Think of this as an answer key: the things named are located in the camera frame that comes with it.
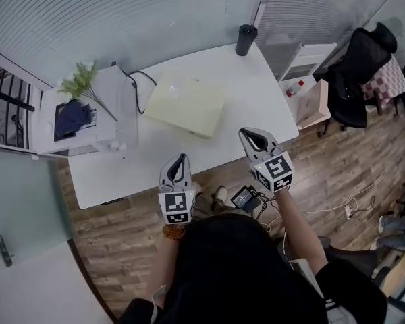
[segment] green leaves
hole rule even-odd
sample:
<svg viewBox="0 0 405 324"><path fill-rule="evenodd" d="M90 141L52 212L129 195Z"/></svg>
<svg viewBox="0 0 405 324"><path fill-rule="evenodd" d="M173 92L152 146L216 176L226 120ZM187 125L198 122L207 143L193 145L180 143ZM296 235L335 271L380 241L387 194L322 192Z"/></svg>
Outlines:
<svg viewBox="0 0 405 324"><path fill-rule="evenodd" d="M76 64L76 72L73 74L72 79L64 79L58 92L69 94L72 99L77 99L90 89L90 83L96 74L96 63L85 64L79 62Z"/></svg>

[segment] white cable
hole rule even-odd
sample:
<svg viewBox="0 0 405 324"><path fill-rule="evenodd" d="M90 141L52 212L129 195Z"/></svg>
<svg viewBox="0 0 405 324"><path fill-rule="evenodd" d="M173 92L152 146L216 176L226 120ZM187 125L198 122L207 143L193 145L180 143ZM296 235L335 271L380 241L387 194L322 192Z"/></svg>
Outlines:
<svg viewBox="0 0 405 324"><path fill-rule="evenodd" d="M354 212L356 212L356 211L358 210L358 201L355 199L355 196L356 196L357 194L363 193L364 191L368 190L370 187L374 186L374 185L379 181L379 179L381 179L381 177L383 176L385 170L386 170L388 167L389 167L389 165L386 165L385 168L384 168L384 170L381 172L381 174L379 174L379 177L378 177L372 184L370 184L369 186L367 186L364 190L361 190L360 192L357 192L356 194L353 194L352 196L350 196L350 197L345 201L344 204L338 205L338 206L333 207L333 208L330 208L330 209L322 209L322 210L318 210L318 211L305 211L305 212L303 212L303 213L301 213L301 214L302 214L302 215L304 215L304 214L309 214L309 213L315 214L315 213L320 213L320 212L322 212L322 211L332 211L332 210L338 209L338 208L340 208L340 207L346 207L346 206L348 205L348 203L349 203L351 200L353 200L354 202L356 202L356 207L355 207L354 209L352 209L352 211L351 211L351 214L353 214ZM261 225L265 225L265 226L266 226L265 230L267 231L267 233L269 233L269 232L271 232L271 224L272 224L274 221L276 221L277 219L280 219L280 218L281 218L281 216L276 217L275 219L272 219L269 223L260 223L260 224L261 224ZM285 231L285 234L283 235L283 255L285 256L285 258L287 258L286 253L285 253L285 240L286 240L286 231Z"/></svg>

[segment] red and white bottle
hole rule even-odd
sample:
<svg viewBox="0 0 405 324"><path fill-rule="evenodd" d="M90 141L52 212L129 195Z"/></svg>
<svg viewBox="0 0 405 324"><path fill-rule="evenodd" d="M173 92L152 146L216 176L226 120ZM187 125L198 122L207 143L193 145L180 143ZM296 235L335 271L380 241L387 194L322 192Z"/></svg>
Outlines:
<svg viewBox="0 0 405 324"><path fill-rule="evenodd" d="M288 97L293 97L297 92L300 91L302 86L304 85L304 82L302 80L299 80L298 82L295 82L293 85L289 87L289 89L286 91L286 95Z"/></svg>

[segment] beige laptop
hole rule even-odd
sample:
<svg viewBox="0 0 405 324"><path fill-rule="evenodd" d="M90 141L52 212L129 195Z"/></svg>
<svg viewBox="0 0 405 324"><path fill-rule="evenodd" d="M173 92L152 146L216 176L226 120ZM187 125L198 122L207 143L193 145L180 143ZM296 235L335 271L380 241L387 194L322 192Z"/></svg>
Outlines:
<svg viewBox="0 0 405 324"><path fill-rule="evenodd" d="M211 138L224 102L222 86L166 72L148 100L145 115Z"/></svg>

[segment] white sneaker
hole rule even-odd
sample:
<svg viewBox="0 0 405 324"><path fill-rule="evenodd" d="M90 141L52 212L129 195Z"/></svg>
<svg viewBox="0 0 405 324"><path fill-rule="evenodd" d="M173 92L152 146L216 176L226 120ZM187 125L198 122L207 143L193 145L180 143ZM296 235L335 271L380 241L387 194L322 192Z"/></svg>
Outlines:
<svg viewBox="0 0 405 324"><path fill-rule="evenodd" d="M371 244L371 247L369 247L370 251L375 251L379 246L379 238L376 238L375 241Z"/></svg>
<svg viewBox="0 0 405 324"><path fill-rule="evenodd" d="M192 181L192 186L195 187L195 190L196 190L196 194L195 194L195 195L198 195L198 194L200 194L200 193L203 193L203 188L201 187L201 185L200 185L198 182Z"/></svg>
<svg viewBox="0 0 405 324"><path fill-rule="evenodd" d="M382 224L382 220L383 220L384 216L380 216L378 219L378 233L382 234L384 232L384 227Z"/></svg>
<svg viewBox="0 0 405 324"><path fill-rule="evenodd" d="M225 203L228 199L228 190L225 186L219 186L213 196L215 200L220 200Z"/></svg>

